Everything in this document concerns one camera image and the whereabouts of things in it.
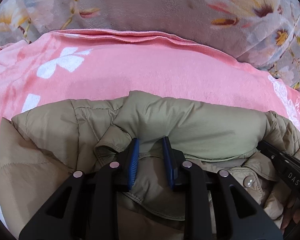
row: olive green jacket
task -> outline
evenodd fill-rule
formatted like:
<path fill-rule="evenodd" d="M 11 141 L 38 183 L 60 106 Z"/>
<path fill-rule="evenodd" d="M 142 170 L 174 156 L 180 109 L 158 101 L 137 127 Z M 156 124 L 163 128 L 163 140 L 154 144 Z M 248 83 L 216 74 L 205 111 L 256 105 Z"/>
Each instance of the olive green jacket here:
<path fill-rule="evenodd" d="M 118 194 L 120 239 L 183 239 L 185 196 L 167 185 L 158 142 L 164 136 L 202 169 L 226 168 L 240 184 L 252 181 L 245 189 L 280 226 L 290 190 L 256 146 L 264 139 L 300 159 L 300 132 L 288 119 L 133 91 L 109 101 L 64 100 L 11 122 L 2 119 L 0 205 L 9 230 L 18 237 L 72 172 L 97 171 L 137 137 L 136 182 L 129 193 Z"/>

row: silver rivet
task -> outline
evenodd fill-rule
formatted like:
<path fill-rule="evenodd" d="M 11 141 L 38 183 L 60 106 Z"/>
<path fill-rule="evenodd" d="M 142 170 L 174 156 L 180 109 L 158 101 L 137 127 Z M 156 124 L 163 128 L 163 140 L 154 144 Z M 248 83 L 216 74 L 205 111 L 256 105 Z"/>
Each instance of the silver rivet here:
<path fill-rule="evenodd" d="M 111 168 L 118 168 L 119 165 L 120 165 L 120 163 L 118 163 L 118 162 L 111 162 L 111 163 L 110 163 L 110 167 L 111 167 Z"/>
<path fill-rule="evenodd" d="M 190 162 L 190 161 L 184 161 L 184 162 L 182 163 L 182 166 L 184 166 L 184 167 L 186 167 L 186 168 L 190 168 L 190 167 L 192 166 L 192 162 Z"/>
<path fill-rule="evenodd" d="M 226 170 L 219 171 L 219 174 L 221 177 L 224 177 L 224 178 L 229 176 L 229 172 Z"/>
<path fill-rule="evenodd" d="M 243 180 L 243 185 L 245 187 L 251 187 L 255 181 L 255 178 L 253 176 L 248 176 Z"/>
<path fill-rule="evenodd" d="M 82 171 L 75 171 L 74 173 L 73 173 L 73 176 L 75 177 L 75 178 L 80 178 L 81 176 L 82 176 Z"/>

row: snap button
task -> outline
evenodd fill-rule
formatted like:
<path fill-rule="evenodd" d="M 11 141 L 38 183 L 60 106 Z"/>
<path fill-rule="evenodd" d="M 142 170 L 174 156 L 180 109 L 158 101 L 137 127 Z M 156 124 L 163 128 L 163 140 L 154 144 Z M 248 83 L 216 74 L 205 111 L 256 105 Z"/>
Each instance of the snap button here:
<path fill-rule="evenodd" d="M 245 187 L 251 187 L 252 184 L 254 183 L 255 178 L 253 176 L 248 176 L 243 180 L 243 185 Z"/>

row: pink blanket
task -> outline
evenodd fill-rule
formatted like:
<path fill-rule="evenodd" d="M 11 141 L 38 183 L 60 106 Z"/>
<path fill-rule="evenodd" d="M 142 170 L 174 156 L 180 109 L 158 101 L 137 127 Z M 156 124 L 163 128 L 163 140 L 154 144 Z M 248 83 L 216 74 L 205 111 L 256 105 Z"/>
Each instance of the pink blanket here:
<path fill-rule="evenodd" d="M 143 90 L 259 111 L 300 130 L 300 93 L 216 49 L 159 32 L 67 30 L 0 48 L 0 119 L 66 98 Z"/>

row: khaki jacket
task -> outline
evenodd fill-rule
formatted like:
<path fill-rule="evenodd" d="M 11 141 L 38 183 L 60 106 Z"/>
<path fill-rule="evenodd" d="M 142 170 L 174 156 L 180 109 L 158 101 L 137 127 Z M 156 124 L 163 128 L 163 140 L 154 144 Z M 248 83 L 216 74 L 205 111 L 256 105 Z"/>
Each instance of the khaki jacket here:
<path fill-rule="evenodd" d="M 242 185 L 252 179 L 245 189 L 280 226 L 290 190 L 256 146 L 264 139 L 300 159 L 300 132 L 288 119 L 133 91 L 109 101 L 64 100 L 2 119 L 0 205 L 9 230 L 18 237 L 72 172 L 99 170 L 137 137 L 136 182 L 118 194 L 120 239 L 183 239 L 185 196 L 167 185 L 158 141 L 164 136 L 204 170 L 226 168 Z"/>

